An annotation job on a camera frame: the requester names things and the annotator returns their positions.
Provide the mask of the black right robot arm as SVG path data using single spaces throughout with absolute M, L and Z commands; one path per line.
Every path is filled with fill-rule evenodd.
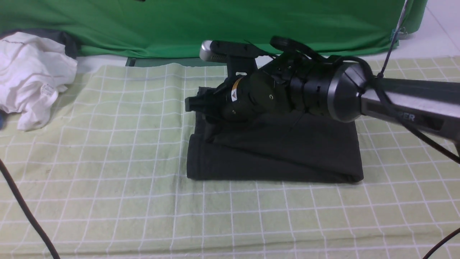
M 185 110 L 227 122 L 295 110 L 340 122 L 363 115 L 459 141 L 459 83 L 376 76 L 363 59 L 324 57 L 284 37 L 273 36 L 270 45 L 281 55 L 258 68 L 255 59 L 267 55 L 262 49 L 204 41 L 200 58 L 226 63 L 228 77 L 210 92 L 186 98 Z

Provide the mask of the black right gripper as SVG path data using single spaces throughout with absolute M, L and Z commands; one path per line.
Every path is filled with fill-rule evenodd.
M 211 95 L 185 99 L 186 112 L 207 113 L 207 121 L 243 123 L 264 114 L 281 116 L 294 110 L 290 99 L 291 71 L 264 69 L 251 75 L 227 78 Z

